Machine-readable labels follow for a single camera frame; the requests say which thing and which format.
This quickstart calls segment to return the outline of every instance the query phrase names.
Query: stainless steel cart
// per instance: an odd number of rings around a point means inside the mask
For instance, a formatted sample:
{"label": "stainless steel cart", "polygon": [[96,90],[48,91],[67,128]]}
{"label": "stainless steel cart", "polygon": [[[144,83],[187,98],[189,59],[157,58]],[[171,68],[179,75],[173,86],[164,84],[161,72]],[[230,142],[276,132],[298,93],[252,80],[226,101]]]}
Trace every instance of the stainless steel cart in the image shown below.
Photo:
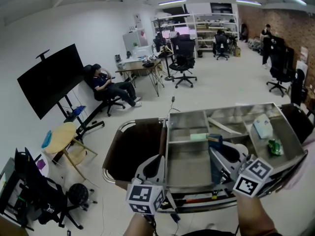
{"label": "stainless steel cart", "polygon": [[[261,114],[270,119],[275,138],[283,144],[283,156],[270,155],[267,141],[259,139],[252,126]],[[208,117],[241,135],[211,126]],[[162,125],[165,119],[167,137],[163,135],[166,133]],[[212,182],[207,140],[190,140],[190,134],[219,133],[224,140],[244,144],[249,154],[271,164],[274,171],[258,194],[263,197],[290,178],[305,158],[301,144],[312,130],[312,123],[297,105],[276,106],[274,103],[171,113],[167,118],[129,121],[122,124],[115,135],[103,164],[103,177],[126,189],[137,167],[162,150],[166,159],[166,187],[179,213],[222,209],[236,205],[233,185]],[[172,213],[174,208],[166,202],[159,212]]]}

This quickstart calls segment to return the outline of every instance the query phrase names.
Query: wooden stool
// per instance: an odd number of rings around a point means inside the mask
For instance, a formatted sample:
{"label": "wooden stool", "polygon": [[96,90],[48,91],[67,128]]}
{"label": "wooden stool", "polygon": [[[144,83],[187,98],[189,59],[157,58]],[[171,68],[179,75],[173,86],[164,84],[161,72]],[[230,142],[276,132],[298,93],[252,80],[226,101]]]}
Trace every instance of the wooden stool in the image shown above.
{"label": "wooden stool", "polygon": [[[69,153],[65,148],[71,143],[71,141],[73,141],[77,143],[79,146],[81,146],[82,149],[87,149],[95,155],[97,155],[97,153],[91,150],[90,148],[86,147],[84,144],[80,143],[78,140],[74,139],[75,135],[76,135],[75,125],[72,122],[63,123],[62,125],[58,126],[56,129],[53,130],[50,144],[46,148],[44,148],[44,150],[48,154],[55,154],[62,151],[65,154],[65,156],[68,158],[69,162],[76,169],[76,171],[85,180],[86,178],[83,176],[83,174],[79,171],[79,169],[76,166],[83,160],[82,153],[75,153],[72,156],[69,156]],[[80,156],[78,160],[74,159],[76,155]]]}

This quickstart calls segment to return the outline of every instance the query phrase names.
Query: white floor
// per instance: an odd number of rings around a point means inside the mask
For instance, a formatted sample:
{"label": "white floor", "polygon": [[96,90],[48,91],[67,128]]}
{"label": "white floor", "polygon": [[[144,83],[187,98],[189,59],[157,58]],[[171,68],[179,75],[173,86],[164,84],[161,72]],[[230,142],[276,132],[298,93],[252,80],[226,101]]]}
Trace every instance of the white floor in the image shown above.
{"label": "white floor", "polygon": [[[93,198],[97,205],[91,205],[87,212],[77,210],[74,216],[83,226],[83,230],[76,229],[69,221],[66,226],[72,231],[73,236],[120,236],[125,232],[132,212],[125,205],[126,192],[119,187],[105,182],[101,175],[101,167],[107,151],[114,138],[118,127],[128,121],[138,118],[165,117],[168,115],[171,98],[175,96],[175,108],[181,111],[199,110],[233,106],[236,104],[256,104],[275,102],[276,104],[289,103],[289,97],[283,98],[277,90],[269,92],[266,82],[271,79],[269,70],[261,67],[261,59],[257,53],[249,50],[243,43],[242,57],[231,57],[229,61],[224,59],[216,61],[211,53],[204,53],[204,57],[196,60],[193,74],[198,77],[194,88],[186,83],[175,89],[172,82],[164,81],[165,88],[160,87],[160,96],[156,95],[148,77],[138,78],[136,92],[142,97],[143,106],[131,109],[126,104],[126,109],[114,107],[107,117],[106,111],[97,115],[96,120],[105,121],[105,127],[87,134],[84,142],[99,153],[98,157],[87,156],[79,166],[85,176],[98,185],[94,187],[88,181],[84,184],[96,190]],[[78,174],[70,169],[65,171],[66,186],[82,181]],[[262,199],[262,203],[274,220],[278,230],[286,236],[296,236],[302,232],[315,215],[315,171],[299,183],[299,186],[290,191],[282,191]],[[236,207],[218,211],[181,214],[177,235],[187,232],[205,229],[209,223],[215,223],[219,230],[236,230],[238,220]],[[157,233],[160,236],[175,234],[177,225],[167,214],[158,214]],[[35,232],[29,232],[32,236],[66,235],[66,229],[61,229],[54,221],[46,226],[34,222]]]}

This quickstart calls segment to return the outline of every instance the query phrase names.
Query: wooden stick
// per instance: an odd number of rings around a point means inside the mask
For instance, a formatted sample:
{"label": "wooden stick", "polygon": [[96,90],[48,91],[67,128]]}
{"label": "wooden stick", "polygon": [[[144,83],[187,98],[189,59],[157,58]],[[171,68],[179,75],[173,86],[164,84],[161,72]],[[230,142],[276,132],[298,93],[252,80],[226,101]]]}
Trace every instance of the wooden stick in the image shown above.
{"label": "wooden stick", "polygon": [[73,167],[77,170],[77,172],[81,175],[81,177],[84,178],[84,180],[86,180],[86,178],[83,176],[83,174],[79,171],[78,167],[76,167],[72,161],[72,159],[70,158],[68,151],[66,151],[66,149],[63,149],[63,153],[65,154],[65,156],[68,158],[68,160],[70,161],[70,163],[73,165]]}
{"label": "wooden stick", "polygon": [[82,144],[82,143],[80,143],[78,140],[76,140],[76,139],[72,139],[75,143],[77,143],[78,145],[80,145],[81,147],[83,147],[83,148],[86,148],[87,150],[89,150],[90,152],[92,152],[93,154],[95,154],[95,155],[98,155],[95,151],[93,151],[93,150],[91,150],[90,148],[88,148],[88,147],[86,147],[84,144]]}

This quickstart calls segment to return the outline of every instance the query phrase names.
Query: standing person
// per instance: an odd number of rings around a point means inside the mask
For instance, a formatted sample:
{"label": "standing person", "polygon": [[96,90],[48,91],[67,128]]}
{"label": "standing person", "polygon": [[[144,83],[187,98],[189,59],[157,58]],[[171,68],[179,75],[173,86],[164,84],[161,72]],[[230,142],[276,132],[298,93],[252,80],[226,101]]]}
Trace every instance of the standing person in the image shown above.
{"label": "standing person", "polygon": [[113,96],[119,96],[132,107],[141,107],[142,103],[139,102],[140,97],[136,97],[136,92],[131,82],[118,82],[112,83],[112,75],[108,70],[102,68],[99,64],[92,66],[93,84],[96,91],[105,89]]}
{"label": "standing person", "polygon": [[266,24],[266,27],[264,30],[262,30],[261,34],[260,34],[260,41],[263,43],[263,51],[264,51],[264,55],[262,57],[262,66],[267,69],[267,60],[270,56],[270,51],[271,51],[271,27],[269,24]]}
{"label": "standing person", "polygon": [[[257,197],[248,198],[235,193],[237,199],[238,221],[241,236],[281,236],[275,229],[274,222],[265,212]],[[136,213],[124,236],[152,236],[153,228],[147,220]],[[201,230],[185,236],[234,236],[234,233],[216,230]]]}

